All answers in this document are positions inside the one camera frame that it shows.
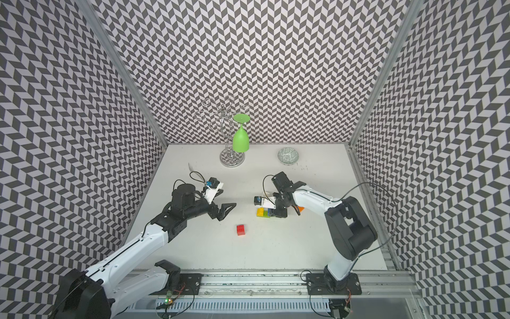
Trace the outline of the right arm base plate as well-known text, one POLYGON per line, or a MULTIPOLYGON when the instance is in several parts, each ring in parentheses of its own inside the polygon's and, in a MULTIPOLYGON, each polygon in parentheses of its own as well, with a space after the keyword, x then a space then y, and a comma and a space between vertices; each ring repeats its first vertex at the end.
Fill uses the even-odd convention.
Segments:
POLYGON ((335 280, 324 273, 308 273, 305 276, 308 295, 362 295, 361 283, 357 274, 350 273, 343 280, 335 280))

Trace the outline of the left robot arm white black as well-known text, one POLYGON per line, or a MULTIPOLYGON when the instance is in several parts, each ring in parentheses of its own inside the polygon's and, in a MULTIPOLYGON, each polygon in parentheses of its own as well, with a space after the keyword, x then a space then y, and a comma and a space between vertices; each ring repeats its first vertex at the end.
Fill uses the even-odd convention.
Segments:
POLYGON ((131 279, 127 275, 175 239, 188 220, 202 215, 224 220, 236 203, 217 205, 214 199, 222 193, 223 183, 217 179, 207 182, 202 191, 190 183, 178 186, 171 201, 138 236, 86 270, 73 269, 60 278, 50 318, 114 318, 143 297, 178 284, 181 270, 166 260, 131 279))

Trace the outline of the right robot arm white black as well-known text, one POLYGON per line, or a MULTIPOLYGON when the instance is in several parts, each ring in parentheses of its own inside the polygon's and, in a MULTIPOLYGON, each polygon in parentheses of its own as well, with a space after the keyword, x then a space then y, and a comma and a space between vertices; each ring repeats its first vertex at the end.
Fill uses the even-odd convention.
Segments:
POLYGON ((307 186, 304 182, 292 182, 284 172, 273 175, 276 188, 275 214, 285 217, 289 207, 299 211, 308 209, 323 217, 336 255, 325 267, 325 274, 333 281, 345 280, 356 260, 378 239, 377 230, 369 216, 352 196, 333 198, 307 186))

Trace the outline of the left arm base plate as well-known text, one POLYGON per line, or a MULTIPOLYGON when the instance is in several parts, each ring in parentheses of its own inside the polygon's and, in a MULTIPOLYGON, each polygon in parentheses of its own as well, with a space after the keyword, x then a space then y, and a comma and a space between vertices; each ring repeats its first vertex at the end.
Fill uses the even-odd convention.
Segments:
POLYGON ((155 295, 167 295, 171 292, 173 295, 197 296, 201 288, 202 279, 203 274, 201 273, 170 275, 163 289, 155 292, 155 295))

